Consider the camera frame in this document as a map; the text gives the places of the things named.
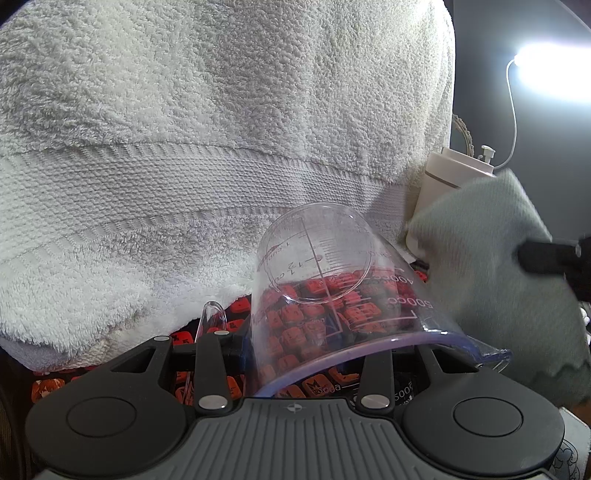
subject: silver screw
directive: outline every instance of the silver screw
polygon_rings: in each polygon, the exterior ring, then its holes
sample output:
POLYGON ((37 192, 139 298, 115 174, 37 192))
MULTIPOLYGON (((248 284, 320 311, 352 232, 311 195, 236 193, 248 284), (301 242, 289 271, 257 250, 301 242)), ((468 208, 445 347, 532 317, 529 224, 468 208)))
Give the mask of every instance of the silver screw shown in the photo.
POLYGON ((366 395, 361 399, 361 404, 365 408, 379 410, 380 408, 386 408, 390 405, 390 399, 378 394, 366 395))
POLYGON ((199 399, 199 406, 205 410, 220 410, 228 405, 226 397, 221 395, 205 395, 199 399))

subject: circular logo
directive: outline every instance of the circular logo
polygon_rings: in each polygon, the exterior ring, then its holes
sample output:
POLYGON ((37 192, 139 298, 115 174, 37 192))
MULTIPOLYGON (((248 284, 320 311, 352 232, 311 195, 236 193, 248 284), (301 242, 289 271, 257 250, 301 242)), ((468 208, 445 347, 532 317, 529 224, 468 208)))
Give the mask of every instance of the circular logo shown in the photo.
POLYGON ((286 408, 292 413, 298 413, 304 409, 299 403, 290 403, 286 408))

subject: black clamp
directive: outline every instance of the black clamp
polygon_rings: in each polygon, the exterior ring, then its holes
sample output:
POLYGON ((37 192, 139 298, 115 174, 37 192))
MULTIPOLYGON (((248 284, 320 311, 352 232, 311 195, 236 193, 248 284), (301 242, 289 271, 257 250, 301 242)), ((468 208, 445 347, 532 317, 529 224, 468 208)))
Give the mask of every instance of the black clamp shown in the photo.
POLYGON ((527 273, 563 275, 579 301, 591 301, 591 236, 576 245, 528 240, 517 260, 527 273))

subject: white towel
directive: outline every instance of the white towel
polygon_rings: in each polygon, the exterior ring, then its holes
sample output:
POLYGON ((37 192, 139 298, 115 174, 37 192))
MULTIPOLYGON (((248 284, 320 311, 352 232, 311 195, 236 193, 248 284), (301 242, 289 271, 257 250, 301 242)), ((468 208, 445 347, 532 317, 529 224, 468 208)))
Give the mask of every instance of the white towel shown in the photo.
POLYGON ((513 350, 503 372, 558 406, 591 395, 579 304, 559 275, 532 275, 515 251, 550 234, 511 171, 441 197, 409 225, 429 262, 434 300, 462 330, 513 350))
POLYGON ((442 0, 40 0, 0 30, 0 345, 103 362, 251 288, 307 202, 389 240, 447 145, 442 0))

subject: glowing light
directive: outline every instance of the glowing light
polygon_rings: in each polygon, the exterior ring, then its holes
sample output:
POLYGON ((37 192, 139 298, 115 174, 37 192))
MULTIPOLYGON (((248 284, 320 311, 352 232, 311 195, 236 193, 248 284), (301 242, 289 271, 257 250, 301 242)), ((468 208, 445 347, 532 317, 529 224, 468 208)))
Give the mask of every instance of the glowing light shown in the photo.
POLYGON ((531 89, 563 100, 591 102, 591 47, 535 43, 515 56, 531 89))

